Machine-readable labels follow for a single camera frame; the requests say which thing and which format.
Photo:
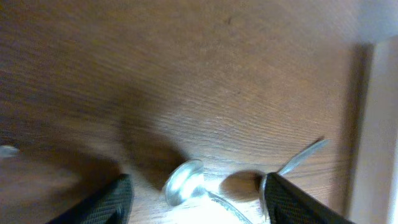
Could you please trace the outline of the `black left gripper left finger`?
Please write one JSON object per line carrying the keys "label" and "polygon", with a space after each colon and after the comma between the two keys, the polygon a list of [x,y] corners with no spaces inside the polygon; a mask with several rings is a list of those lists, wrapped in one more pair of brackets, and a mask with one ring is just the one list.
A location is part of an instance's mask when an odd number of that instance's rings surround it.
{"label": "black left gripper left finger", "polygon": [[117,179],[99,189],[50,224],[127,224],[134,201],[130,175]]}

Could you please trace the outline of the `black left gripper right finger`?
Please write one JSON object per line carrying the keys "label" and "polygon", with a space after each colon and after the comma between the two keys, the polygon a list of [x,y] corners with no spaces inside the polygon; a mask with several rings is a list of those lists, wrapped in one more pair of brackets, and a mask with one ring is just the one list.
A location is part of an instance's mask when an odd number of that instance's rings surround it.
{"label": "black left gripper right finger", "polygon": [[276,172],[266,175],[263,193],[271,224],[351,224]]}

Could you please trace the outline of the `steel spoon plain handle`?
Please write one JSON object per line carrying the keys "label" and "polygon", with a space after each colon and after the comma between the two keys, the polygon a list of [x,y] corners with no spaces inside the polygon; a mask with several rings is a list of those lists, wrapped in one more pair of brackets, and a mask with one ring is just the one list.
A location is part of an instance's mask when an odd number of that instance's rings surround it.
{"label": "steel spoon plain handle", "polygon": [[[312,154],[316,153],[323,147],[325,147],[329,143],[327,139],[319,139],[318,141],[311,144],[309,147],[303,149],[298,154],[294,155],[282,168],[277,171],[277,174],[283,176],[288,174],[289,172],[293,171],[297,166],[307,160]],[[259,185],[259,198],[261,202],[262,214],[267,218],[269,212],[266,205],[265,199],[265,189],[266,189],[266,182],[267,182],[267,175],[265,174],[261,179]]]}

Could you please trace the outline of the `steel spoon patterned handle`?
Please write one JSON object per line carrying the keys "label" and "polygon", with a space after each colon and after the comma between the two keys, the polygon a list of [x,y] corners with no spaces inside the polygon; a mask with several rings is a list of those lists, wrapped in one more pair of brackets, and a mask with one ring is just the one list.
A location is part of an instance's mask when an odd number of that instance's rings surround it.
{"label": "steel spoon patterned handle", "polygon": [[208,191],[205,187],[204,165],[199,159],[192,159],[178,166],[164,185],[165,200],[169,206],[176,207],[191,198],[207,197],[221,205],[241,223],[252,222],[226,199]]}

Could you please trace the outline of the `pink plastic knife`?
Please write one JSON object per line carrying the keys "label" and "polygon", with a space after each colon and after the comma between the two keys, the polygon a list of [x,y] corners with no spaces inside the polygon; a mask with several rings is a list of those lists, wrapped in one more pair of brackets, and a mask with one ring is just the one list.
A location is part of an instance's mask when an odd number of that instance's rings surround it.
{"label": "pink plastic knife", "polygon": [[18,148],[15,148],[13,146],[7,146],[7,145],[0,146],[1,159],[14,157],[18,154],[18,152],[19,152]]}

